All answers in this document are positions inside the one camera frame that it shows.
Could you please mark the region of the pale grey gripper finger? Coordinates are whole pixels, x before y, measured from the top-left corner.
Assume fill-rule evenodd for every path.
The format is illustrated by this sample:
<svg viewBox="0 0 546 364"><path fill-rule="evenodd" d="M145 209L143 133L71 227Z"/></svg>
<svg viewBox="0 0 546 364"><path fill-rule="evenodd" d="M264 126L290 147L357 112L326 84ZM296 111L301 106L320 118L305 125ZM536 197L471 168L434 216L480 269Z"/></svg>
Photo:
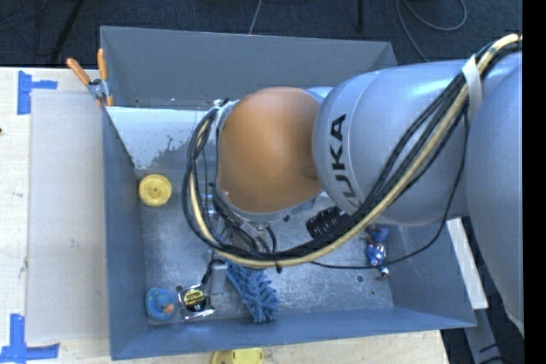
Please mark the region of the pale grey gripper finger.
<svg viewBox="0 0 546 364"><path fill-rule="evenodd" d="M217 260L211 269L211 294L224 293L226 282L226 263Z"/></svg>

